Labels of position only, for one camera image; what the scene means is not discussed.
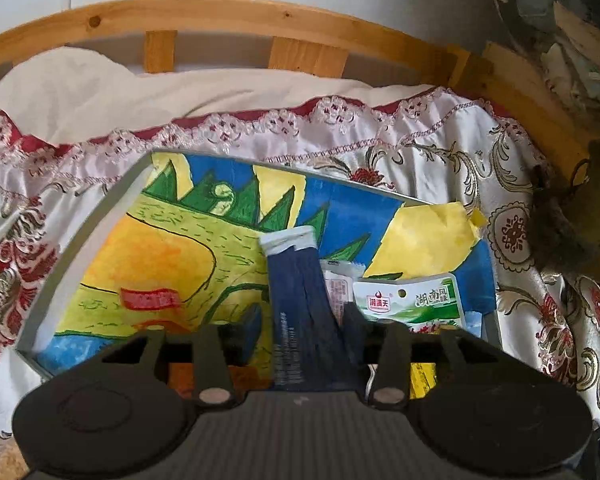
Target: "brown furry object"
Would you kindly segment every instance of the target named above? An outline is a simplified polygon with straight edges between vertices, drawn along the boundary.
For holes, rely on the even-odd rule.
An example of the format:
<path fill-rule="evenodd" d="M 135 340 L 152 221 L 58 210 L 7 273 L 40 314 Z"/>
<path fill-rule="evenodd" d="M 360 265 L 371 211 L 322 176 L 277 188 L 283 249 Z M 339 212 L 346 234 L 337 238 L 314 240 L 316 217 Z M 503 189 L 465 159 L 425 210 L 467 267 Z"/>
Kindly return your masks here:
<path fill-rule="evenodd" d="M 568 191 L 543 187 L 539 170 L 536 179 L 538 188 L 526 227 L 536 266 L 561 273 L 578 272 L 598 255 L 599 248 L 585 240 L 562 212 L 560 202 L 569 199 Z"/>
<path fill-rule="evenodd" d="M 28 472 L 18 444 L 11 437 L 0 449 L 0 480 L 20 480 Z"/>

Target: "floral bedspread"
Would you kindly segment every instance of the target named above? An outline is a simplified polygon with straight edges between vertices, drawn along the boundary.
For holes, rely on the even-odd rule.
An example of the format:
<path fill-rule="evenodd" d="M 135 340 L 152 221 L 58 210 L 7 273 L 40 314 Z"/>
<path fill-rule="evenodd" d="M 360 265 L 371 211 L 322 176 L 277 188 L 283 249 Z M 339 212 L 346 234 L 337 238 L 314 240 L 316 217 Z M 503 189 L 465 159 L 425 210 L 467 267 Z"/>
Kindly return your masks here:
<path fill-rule="evenodd" d="M 515 120 L 443 88 L 377 108 L 328 96 L 185 118 L 58 148 L 22 136 L 0 112 L 0 362 L 81 223 L 157 149 L 225 153 L 479 209 L 503 348 L 577 389 L 600 425 L 600 288 L 585 276 L 540 273 L 526 241 L 530 173 L 544 158 Z"/>

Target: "wooden slat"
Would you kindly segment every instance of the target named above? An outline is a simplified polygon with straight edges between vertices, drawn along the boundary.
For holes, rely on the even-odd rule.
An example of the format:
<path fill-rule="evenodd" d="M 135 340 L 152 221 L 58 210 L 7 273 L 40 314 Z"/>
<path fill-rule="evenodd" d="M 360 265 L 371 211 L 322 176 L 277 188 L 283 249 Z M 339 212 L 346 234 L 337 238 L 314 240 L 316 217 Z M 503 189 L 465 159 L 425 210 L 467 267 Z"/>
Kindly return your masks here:
<path fill-rule="evenodd" d="M 587 121 L 575 125 L 574 119 L 563 108 L 560 99 L 547 88 L 542 72 L 524 57 L 497 43 L 487 43 L 482 57 L 493 65 L 493 75 L 528 96 L 536 105 L 545 110 L 552 120 L 568 132 L 577 128 L 587 130 L 587 138 L 600 137 L 600 124 Z"/>
<path fill-rule="evenodd" d="M 400 63 L 446 84 L 456 58 L 397 30 L 323 9 L 267 0 L 120 0 L 66 10 L 0 34 L 0 64 L 65 43 L 148 30 L 290 38 Z"/>
<path fill-rule="evenodd" d="M 151 30 L 144 35 L 144 71 L 173 72 L 176 30 Z"/>
<path fill-rule="evenodd" d="M 568 180 L 577 163 L 589 156 L 587 145 L 595 136 L 576 128 L 573 122 L 564 123 L 535 99 L 504 81 L 497 75 L 502 69 L 490 60 L 456 46 L 448 49 L 458 59 L 449 86 L 467 97 L 484 98 L 503 106 L 522 124 L 558 173 Z"/>
<path fill-rule="evenodd" d="M 559 173 L 569 179 L 576 164 L 589 153 L 590 134 L 583 130 L 569 131 L 511 85 L 496 76 L 487 76 L 480 85 L 480 95 L 500 104 L 516 118 L 529 136 Z"/>
<path fill-rule="evenodd" d="M 268 68 L 305 72 L 321 77 L 341 77 L 349 53 L 336 46 L 274 38 Z"/>
<path fill-rule="evenodd" d="M 457 58 L 448 86 L 471 94 L 479 92 L 481 79 L 493 72 L 491 63 L 457 45 L 449 45 L 446 49 Z"/>

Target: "wooden bed frame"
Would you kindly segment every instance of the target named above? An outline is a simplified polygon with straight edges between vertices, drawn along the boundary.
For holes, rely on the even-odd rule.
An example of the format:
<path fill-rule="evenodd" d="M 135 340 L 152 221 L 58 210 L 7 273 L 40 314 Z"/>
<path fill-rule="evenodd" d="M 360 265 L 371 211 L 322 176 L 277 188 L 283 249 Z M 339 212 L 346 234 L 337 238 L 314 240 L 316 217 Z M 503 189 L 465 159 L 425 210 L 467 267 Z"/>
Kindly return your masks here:
<path fill-rule="evenodd" d="M 416 69 L 421 82 L 447 86 L 506 108 L 566 179 L 587 158 L 592 135 L 560 120 L 500 78 L 493 63 L 396 30 L 311 7 L 267 0 L 120 0 L 60 12 L 0 34 L 0 64 L 17 64 L 68 43 L 144 32 L 144 69 L 174 68 L 177 31 L 272 36 L 269 68 L 340 77 L 349 52 Z"/>

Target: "fabric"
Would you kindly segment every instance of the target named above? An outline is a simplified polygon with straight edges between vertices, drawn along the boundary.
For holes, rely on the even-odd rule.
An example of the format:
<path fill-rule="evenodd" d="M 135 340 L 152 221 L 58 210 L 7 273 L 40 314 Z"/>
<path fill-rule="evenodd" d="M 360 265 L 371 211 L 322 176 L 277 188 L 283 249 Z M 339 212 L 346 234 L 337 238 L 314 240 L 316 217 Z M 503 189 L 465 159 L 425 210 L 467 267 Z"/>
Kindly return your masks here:
<path fill-rule="evenodd" d="M 360 81 L 268 69 L 135 75 L 97 52 L 61 47 L 15 66 L 0 81 L 0 110 L 24 135 L 56 146 L 116 128 L 149 128 L 174 117 L 297 107 L 323 95 L 375 107 L 428 88 L 371 88 Z"/>
<path fill-rule="evenodd" d="M 275 81 L 269 81 L 274 90 L 269 94 L 263 88 L 255 90 L 248 78 L 241 77 L 250 72 L 257 80 L 257 71 L 237 71 L 238 93 L 218 97 L 214 91 L 220 85 L 214 85 L 210 71 L 203 71 L 199 79 L 188 74 L 158 76 L 152 87 L 142 81 L 153 78 L 129 76 L 97 55 L 64 49 L 56 57 L 45 57 L 51 55 L 16 67 L 0 83 L 0 102 L 21 119 L 16 123 L 22 122 L 25 134 L 52 142 L 84 140 L 80 136 L 102 135 L 125 123 L 141 123 L 135 128 L 160 124 L 157 119 L 169 113 L 186 114 L 187 104 L 189 109 L 208 106 L 212 111 L 218 111 L 214 107 L 222 103 L 239 106 L 240 92 L 257 102 L 276 98 L 280 102 L 281 95 L 291 94 L 294 81 L 307 81 L 274 72 Z M 100 69 L 90 71 L 87 57 L 98 58 L 95 64 Z M 42 65 L 49 72 L 56 67 L 59 77 L 46 75 L 40 70 Z M 105 69 L 117 73 L 118 79 L 109 78 Z M 67 80 L 71 75 L 75 79 Z M 205 77 L 209 81 L 206 103 L 205 88 L 196 89 L 194 83 L 203 85 Z M 226 89 L 230 76 L 220 74 L 223 77 Z M 350 92 L 380 99 L 380 93 L 359 83 L 312 79 L 316 88 L 340 85 L 345 91 L 350 84 Z M 191 83 L 189 88 L 185 81 Z M 103 98 L 107 88 L 110 92 Z M 133 97 L 128 99 L 119 89 L 129 90 Z M 309 92 L 310 86 L 302 91 Z M 382 90 L 385 96 L 402 92 L 405 97 L 417 91 Z M 162 102 L 161 96 L 167 94 L 173 99 Z M 110 95 L 120 99 L 112 102 Z M 541 156 L 516 121 L 498 120 L 488 104 L 444 89 L 384 105 L 387 102 L 391 101 L 366 101 L 375 107 L 369 108 L 360 101 L 330 96 L 298 108 L 293 106 L 300 103 L 276 109 L 270 108 L 280 105 L 270 104 L 261 112 L 212 114 L 200 119 L 197 128 L 187 130 L 167 125 L 139 137 L 119 129 L 95 142 L 57 151 L 37 139 L 21 137 L 0 114 L 0 371 L 4 363 L 16 362 L 7 361 L 7 356 L 17 357 L 10 350 L 36 291 L 104 192 L 145 152 L 198 150 L 288 164 L 370 186 L 391 185 L 396 192 L 428 202 L 459 200 L 467 210 L 479 209 L 488 219 L 486 238 L 498 282 L 504 349 L 581 391 L 600 424 L 600 288 L 583 277 L 563 280 L 540 274 L 526 243 L 530 168 L 542 162 Z M 265 116 L 272 121 L 259 129 L 258 120 Z M 102 129 L 103 124 L 109 128 Z M 93 133 L 92 128 L 100 131 Z M 26 368 L 22 364 L 13 377 Z M 0 399 L 9 397 L 11 410 L 33 386 L 13 384 L 13 377 L 7 384 L 0 380 Z M 8 413 L 0 412 L 0 431 L 10 426 Z"/>
<path fill-rule="evenodd" d="M 29 472 L 15 439 L 0 433 L 0 480 L 20 480 Z"/>

